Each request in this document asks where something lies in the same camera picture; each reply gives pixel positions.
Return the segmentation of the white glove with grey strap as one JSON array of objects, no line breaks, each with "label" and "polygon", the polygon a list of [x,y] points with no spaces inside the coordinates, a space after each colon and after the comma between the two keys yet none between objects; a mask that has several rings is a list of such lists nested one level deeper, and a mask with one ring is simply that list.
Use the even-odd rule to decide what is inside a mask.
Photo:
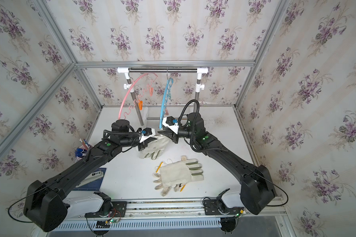
[{"label": "white glove with grey strap", "polygon": [[170,139],[163,135],[152,137],[152,140],[147,143],[147,146],[139,152],[138,157],[140,159],[156,160],[162,155],[169,142]]}]

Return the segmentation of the blue wavy hanger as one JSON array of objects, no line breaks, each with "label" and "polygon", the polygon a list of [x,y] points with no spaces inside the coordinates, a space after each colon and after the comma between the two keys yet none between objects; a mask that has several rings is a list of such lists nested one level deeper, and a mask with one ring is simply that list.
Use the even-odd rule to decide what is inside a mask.
[{"label": "blue wavy hanger", "polygon": [[160,119],[159,119],[159,128],[162,129],[162,120],[163,118],[168,114],[167,112],[167,103],[169,100],[171,100],[171,88],[173,86],[174,79],[172,77],[168,78],[167,84],[165,87],[165,91],[163,94],[163,100],[161,104],[161,110],[160,110]]}]

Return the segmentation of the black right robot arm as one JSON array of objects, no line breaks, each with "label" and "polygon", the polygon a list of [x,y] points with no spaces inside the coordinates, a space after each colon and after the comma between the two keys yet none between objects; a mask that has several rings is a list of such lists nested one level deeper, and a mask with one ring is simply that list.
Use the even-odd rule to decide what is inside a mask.
[{"label": "black right robot arm", "polygon": [[271,205],[277,196],[270,171],[263,165],[255,166],[243,160],[227,149],[214,135],[205,128],[200,113],[199,101],[190,100],[183,108],[178,118],[172,116],[162,119],[162,130],[158,133],[178,143],[180,138],[189,138],[190,148],[196,153],[202,153],[221,164],[240,183],[240,201],[254,215],[258,215],[266,207],[280,207],[288,203]]}]

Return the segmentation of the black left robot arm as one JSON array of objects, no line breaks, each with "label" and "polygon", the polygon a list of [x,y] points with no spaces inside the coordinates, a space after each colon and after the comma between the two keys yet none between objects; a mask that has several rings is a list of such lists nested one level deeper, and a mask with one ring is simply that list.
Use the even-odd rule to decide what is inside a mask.
[{"label": "black left robot arm", "polygon": [[85,197],[67,200],[68,194],[99,167],[113,160],[123,152],[137,147],[142,151],[148,143],[156,140],[153,128],[134,130],[130,122],[119,119],[111,130],[104,130],[102,140],[91,147],[86,155],[65,171],[40,182],[34,181],[27,189],[23,214],[28,223],[37,225],[44,232],[50,232],[64,220],[91,213],[107,217],[113,210],[111,198],[100,191]]}]

